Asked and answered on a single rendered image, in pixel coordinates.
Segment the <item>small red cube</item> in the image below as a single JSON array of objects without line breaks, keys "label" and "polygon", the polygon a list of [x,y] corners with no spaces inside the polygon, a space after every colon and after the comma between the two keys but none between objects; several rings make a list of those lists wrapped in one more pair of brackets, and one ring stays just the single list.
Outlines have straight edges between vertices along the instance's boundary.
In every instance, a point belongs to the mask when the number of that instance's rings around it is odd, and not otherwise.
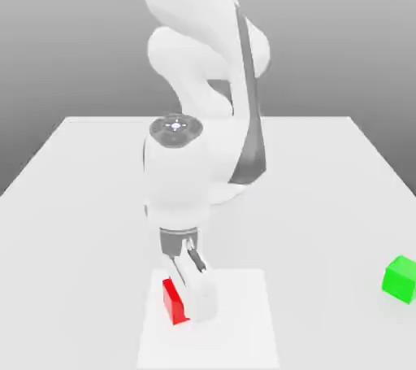
[{"label": "small red cube", "polygon": [[173,325],[189,321],[184,313],[184,304],[171,278],[162,281],[163,303]]}]

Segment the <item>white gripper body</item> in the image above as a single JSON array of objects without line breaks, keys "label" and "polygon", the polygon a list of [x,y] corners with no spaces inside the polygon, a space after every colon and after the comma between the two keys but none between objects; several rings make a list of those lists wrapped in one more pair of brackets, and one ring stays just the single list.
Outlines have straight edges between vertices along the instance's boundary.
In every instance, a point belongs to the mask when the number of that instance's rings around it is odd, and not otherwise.
[{"label": "white gripper body", "polygon": [[184,305],[184,314],[194,323],[213,320],[218,313],[218,290],[214,270],[197,251],[180,256],[162,255],[162,265]]}]

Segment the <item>small green cube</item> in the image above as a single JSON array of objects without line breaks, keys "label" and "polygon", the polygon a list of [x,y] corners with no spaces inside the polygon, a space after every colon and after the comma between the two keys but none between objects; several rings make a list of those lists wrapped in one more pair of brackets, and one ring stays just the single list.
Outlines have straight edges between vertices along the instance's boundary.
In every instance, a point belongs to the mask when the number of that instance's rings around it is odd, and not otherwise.
[{"label": "small green cube", "polygon": [[404,255],[396,257],[385,269],[381,289],[411,304],[416,299],[416,262]]}]

